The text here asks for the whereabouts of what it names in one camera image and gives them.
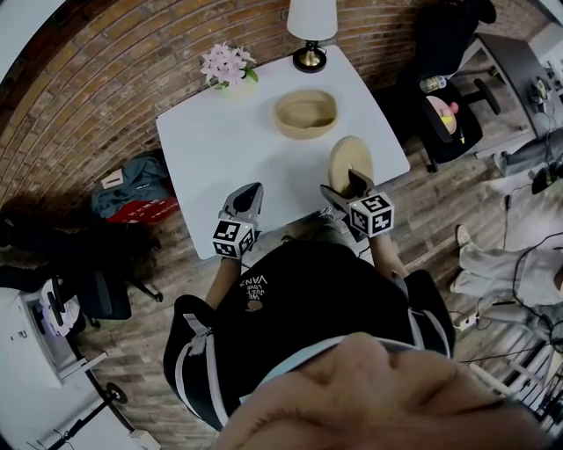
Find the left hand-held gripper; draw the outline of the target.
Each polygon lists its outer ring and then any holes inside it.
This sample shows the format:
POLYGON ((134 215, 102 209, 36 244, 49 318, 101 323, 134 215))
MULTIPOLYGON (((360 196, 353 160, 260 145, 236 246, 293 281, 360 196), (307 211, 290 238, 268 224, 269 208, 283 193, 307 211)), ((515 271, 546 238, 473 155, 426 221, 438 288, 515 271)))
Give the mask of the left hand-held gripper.
POLYGON ((254 182, 241 186, 227 197, 223 217, 218 219, 212 238, 216 255, 241 260, 251 250, 257 240, 263 195, 263 185, 254 182))

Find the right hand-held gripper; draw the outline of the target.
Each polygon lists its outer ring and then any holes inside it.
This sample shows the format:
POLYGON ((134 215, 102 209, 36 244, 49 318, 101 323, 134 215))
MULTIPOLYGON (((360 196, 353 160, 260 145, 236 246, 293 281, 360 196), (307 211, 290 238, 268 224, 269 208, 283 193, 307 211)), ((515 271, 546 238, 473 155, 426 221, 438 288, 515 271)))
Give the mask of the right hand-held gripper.
POLYGON ((388 195, 384 192, 372 194, 376 191, 373 180, 359 171, 349 169, 348 179, 353 196, 364 198, 351 201, 329 185, 319 187, 321 194, 334 211, 334 218, 337 220, 348 218, 350 227, 368 238, 393 229, 395 206, 388 195))

